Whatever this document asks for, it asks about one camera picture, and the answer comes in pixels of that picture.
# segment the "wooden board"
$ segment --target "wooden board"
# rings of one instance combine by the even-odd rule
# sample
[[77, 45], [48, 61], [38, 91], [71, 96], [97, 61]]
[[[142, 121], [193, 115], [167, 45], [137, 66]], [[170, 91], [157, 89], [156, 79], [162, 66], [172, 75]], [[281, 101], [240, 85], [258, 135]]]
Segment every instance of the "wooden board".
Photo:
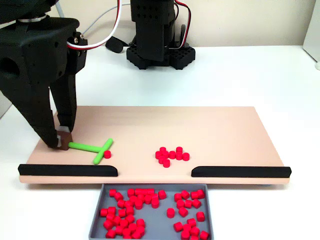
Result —
[[[117, 168], [117, 177], [30, 176], [22, 183], [205, 183], [286, 184], [289, 178], [191, 177], [197, 166], [284, 166], [254, 107], [79, 106], [72, 132], [76, 143], [114, 143], [101, 165]], [[181, 146], [190, 160], [155, 159], [160, 147]], [[40, 140], [27, 164], [91, 165], [96, 153], [48, 148]]]

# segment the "gray tray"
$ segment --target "gray tray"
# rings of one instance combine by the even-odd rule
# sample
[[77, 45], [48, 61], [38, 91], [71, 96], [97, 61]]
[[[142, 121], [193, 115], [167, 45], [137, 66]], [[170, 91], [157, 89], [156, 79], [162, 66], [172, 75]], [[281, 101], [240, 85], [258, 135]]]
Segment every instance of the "gray tray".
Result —
[[[180, 240], [181, 232], [175, 232], [173, 225], [177, 222], [181, 222], [184, 225], [187, 223], [187, 220], [191, 218], [197, 220], [197, 212], [204, 212], [205, 221], [196, 221], [196, 226], [200, 229], [200, 232], [206, 231], [209, 233], [210, 240], [214, 239], [206, 184], [103, 184], [91, 224], [89, 233], [90, 240], [106, 239], [107, 230], [103, 226], [106, 218], [100, 217], [100, 209], [110, 206], [116, 206], [116, 209], [119, 209], [117, 207], [117, 201], [113, 197], [109, 197], [110, 189], [116, 189], [120, 192], [124, 200], [129, 199], [127, 195], [128, 189], [154, 189], [156, 193], [158, 193], [159, 190], [166, 192], [167, 197], [166, 199], [160, 200], [160, 206], [158, 208], [152, 208], [151, 204], [143, 204], [141, 210], [134, 209], [135, 220], [142, 218], [145, 221], [145, 235], [141, 238], [143, 240]], [[181, 193], [182, 190], [190, 193], [198, 189], [202, 189], [205, 193], [205, 198], [199, 199], [202, 203], [201, 207], [198, 209], [194, 207], [187, 208], [189, 211], [188, 215], [186, 217], [180, 216], [176, 207], [177, 204], [174, 201], [175, 193]], [[175, 210], [174, 218], [167, 217], [168, 208]], [[117, 235], [115, 238], [122, 239], [123, 237]]]

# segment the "table surface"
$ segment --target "table surface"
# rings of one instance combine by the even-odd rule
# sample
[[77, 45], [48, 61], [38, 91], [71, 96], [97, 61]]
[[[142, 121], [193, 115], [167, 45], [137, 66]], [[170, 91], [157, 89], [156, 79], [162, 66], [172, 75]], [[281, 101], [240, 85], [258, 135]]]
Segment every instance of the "table surface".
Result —
[[[138, 70], [103, 47], [76, 81], [86, 106], [253, 106], [288, 185], [209, 185], [216, 240], [312, 239], [320, 214], [320, 71], [301, 46], [196, 48], [184, 70]], [[39, 137], [12, 106], [0, 119], [0, 239], [87, 240], [100, 184], [19, 182]]]

